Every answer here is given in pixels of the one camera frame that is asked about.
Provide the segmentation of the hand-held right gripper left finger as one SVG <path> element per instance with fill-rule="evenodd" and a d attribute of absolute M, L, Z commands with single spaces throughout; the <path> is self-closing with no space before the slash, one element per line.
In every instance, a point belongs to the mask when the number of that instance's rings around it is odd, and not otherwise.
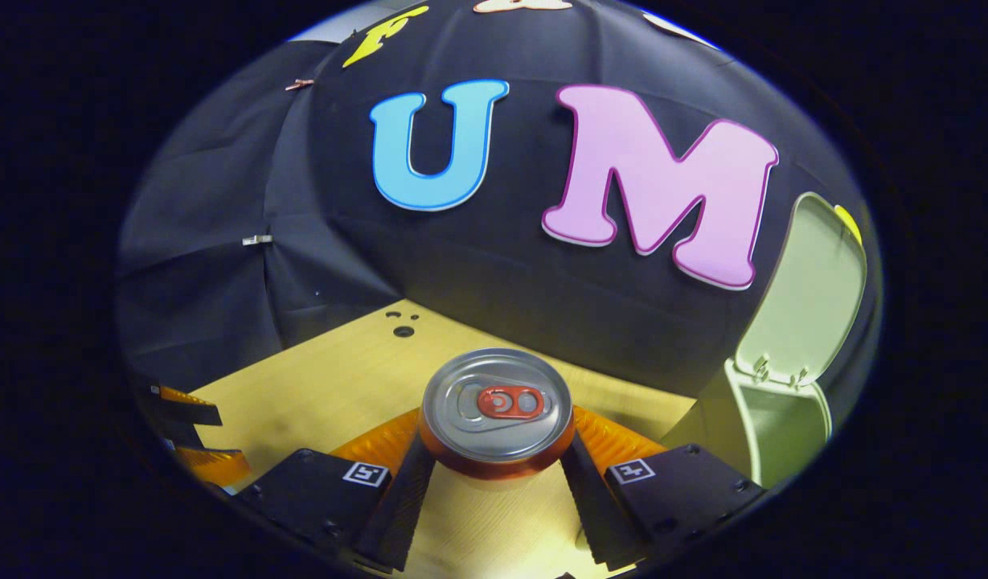
<path fill-rule="evenodd" d="M 321 556 L 403 572 L 435 465 L 420 418 L 410 410 L 332 452 L 295 450 L 236 501 Z"/>

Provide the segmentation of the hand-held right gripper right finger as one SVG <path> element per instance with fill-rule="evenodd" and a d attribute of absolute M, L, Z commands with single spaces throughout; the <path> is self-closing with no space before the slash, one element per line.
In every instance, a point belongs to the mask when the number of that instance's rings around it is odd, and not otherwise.
<path fill-rule="evenodd" d="M 597 564 L 644 568 L 685 556 L 765 495 L 700 445 L 666 448 L 580 406 L 573 424 L 561 466 Z"/>

